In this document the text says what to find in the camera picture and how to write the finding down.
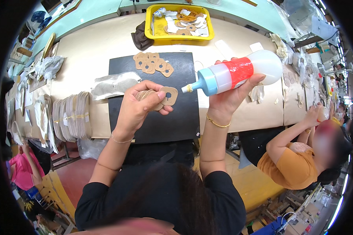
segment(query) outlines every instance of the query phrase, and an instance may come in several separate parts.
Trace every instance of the bottle nozzle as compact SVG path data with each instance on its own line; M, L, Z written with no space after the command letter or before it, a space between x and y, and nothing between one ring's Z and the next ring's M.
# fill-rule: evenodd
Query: bottle nozzle
M187 86L182 87L182 92L183 92L183 93L192 92L192 91L193 91L193 90L192 90L191 84L188 84Z

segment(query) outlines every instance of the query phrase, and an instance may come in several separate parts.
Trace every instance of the red tape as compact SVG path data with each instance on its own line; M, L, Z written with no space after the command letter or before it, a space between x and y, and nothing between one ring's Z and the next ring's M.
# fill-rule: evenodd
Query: red tape
M231 89L245 79L250 78L254 74L254 67L247 57L233 59L231 61L222 62L230 71Z

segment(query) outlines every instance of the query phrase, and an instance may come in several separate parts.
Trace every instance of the brown cloth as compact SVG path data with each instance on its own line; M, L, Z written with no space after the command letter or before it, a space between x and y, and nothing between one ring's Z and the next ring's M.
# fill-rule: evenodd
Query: brown cloth
M145 31L145 21L136 27L136 32L131 33L133 43L135 44L137 49L142 51L148 49L151 45L154 44L154 40L147 38L145 36L144 31Z

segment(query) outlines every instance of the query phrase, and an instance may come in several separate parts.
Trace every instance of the blue bottle cap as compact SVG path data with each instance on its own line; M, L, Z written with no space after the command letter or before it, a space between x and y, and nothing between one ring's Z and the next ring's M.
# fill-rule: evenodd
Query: blue bottle cap
M206 96L217 93L216 77L209 68L203 68L198 71L198 81L192 83L192 89L201 88Z

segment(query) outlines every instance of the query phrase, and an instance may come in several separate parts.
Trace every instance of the black cutting mat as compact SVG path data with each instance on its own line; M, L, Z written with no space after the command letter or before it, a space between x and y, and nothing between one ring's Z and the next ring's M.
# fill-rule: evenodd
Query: black cutting mat
M135 134L136 144L194 139L200 132L197 91L183 94L181 90L182 87L196 81L192 53L167 52L159 54L160 58L169 61L174 68L174 72L168 78L158 71L154 74L146 74L137 70L133 56L110 59L109 75L133 71L142 80L150 80L178 90L178 98L172 106L174 111L166 116L156 111L150 112L142 127ZM122 96L108 99L111 131L116 126L122 100Z

